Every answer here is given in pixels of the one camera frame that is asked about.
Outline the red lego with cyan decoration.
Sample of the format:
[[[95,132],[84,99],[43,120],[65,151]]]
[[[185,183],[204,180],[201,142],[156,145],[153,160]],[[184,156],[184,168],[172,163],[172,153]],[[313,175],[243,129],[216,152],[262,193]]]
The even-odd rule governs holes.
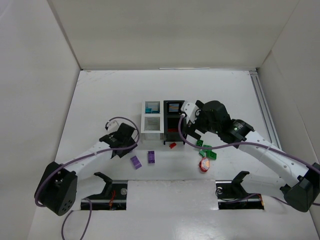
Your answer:
[[[178,132],[178,128],[169,128],[167,130],[168,133],[177,133]]]

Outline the small red lego brick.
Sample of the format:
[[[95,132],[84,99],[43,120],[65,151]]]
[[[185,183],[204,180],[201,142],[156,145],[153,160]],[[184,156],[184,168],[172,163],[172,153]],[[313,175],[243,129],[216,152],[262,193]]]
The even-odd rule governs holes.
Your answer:
[[[177,146],[177,144],[176,144],[175,142],[173,142],[173,143],[171,143],[171,144],[169,145],[170,149],[173,149],[173,148],[176,147],[176,146]]]

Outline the purple lego brick upside-down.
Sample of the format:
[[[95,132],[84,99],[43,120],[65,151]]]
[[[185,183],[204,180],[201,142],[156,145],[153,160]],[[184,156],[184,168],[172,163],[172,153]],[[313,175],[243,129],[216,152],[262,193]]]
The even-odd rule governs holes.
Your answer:
[[[155,151],[150,150],[147,152],[147,162],[148,164],[155,164]]]

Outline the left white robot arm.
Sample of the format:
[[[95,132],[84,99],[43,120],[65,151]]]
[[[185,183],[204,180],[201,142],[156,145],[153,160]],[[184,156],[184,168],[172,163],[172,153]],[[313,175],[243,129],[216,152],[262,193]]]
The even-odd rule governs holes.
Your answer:
[[[57,216],[81,207],[81,202],[116,196],[113,180],[101,172],[106,161],[122,158],[134,150],[140,139],[137,125],[129,120],[109,120],[102,136],[89,150],[65,163],[49,163],[34,194],[35,204]]]

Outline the cyan long lego brick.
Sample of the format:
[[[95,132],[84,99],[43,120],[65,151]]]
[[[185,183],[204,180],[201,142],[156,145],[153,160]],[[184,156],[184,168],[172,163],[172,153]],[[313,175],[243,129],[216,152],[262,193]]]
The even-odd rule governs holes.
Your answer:
[[[152,108],[147,107],[145,109],[145,114],[152,114],[152,113],[153,113],[153,109]]]

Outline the red flower lego piece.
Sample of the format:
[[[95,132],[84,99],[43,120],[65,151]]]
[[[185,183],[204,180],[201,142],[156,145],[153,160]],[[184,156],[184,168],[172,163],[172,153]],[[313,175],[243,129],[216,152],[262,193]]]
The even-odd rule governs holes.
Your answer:
[[[203,157],[199,162],[200,171],[206,173],[210,169],[210,160],[207,157]]]

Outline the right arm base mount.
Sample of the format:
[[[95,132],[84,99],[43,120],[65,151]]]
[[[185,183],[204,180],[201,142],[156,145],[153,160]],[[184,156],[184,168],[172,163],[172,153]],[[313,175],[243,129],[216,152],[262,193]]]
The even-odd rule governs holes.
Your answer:
[[[219,210],[264,210],[264,203],[260,194],[247,193],[241,183],[249,175],[248,171],[241,171],[232,180],[217,180],[215,195]]]

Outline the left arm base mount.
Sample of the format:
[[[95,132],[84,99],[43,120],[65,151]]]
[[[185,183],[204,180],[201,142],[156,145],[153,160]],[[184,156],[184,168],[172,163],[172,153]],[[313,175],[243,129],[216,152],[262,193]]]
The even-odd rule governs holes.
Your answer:
[[[125,211],[127,209],[127,180],[113,180],[101,172],[81,180],[77,187],[78,208],[94,211]]]

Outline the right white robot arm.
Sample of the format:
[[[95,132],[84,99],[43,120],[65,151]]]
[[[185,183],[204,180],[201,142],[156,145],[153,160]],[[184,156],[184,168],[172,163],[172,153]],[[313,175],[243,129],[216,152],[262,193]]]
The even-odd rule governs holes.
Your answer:
[[[241,119],[232,119],[226,107],[217,100],[203,103],[185,101],[181,108],[178,133],[199,140],[200,131],[216,134],[224,142],[223,147],[235,147],[254,157],[274,171],[278,177],[257,176],[241,171],[227,186],[234,203],[254,195],[267,195],[307,212],[320,194],[320,165],[309,164],[287,154],[262,137],[251,125]]]

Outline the purple lego brick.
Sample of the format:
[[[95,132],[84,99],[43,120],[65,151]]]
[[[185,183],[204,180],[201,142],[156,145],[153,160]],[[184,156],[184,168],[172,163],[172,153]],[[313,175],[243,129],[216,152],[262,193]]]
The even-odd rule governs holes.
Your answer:
[[[142,167],[142,164],[140,162],[140,160],[138,159],[137,156],[133,156],[130,158],[131,163],[133,164],[133,167],[135,170],[139,169]]]

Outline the green lego brick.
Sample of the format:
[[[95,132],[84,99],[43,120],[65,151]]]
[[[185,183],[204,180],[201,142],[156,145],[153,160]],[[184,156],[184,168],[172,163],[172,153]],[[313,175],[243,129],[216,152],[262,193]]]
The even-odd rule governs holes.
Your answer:
[[[205,152],[206,152],[206,151],[212,151],[212,148],[213,148],[213,147],[210,146],[210,145],[205,145],[205,144],[204,144],[204,145],[202,146],[202,150],[205,151]]]
[[[209,160],[213,160],[215,161],[217,159],[217,154],[213,151],[207,151],[206,152],[206,157],[209,159]]]

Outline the dark green square lego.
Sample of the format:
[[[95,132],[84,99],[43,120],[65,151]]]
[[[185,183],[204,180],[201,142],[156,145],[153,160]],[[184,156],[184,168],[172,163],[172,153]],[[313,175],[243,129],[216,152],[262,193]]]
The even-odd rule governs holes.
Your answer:
[[[204,141],[201,140],[201,139],[196,141],[196,146],[197,146],[197,147],[202,147],[203,144],[204,144]]]

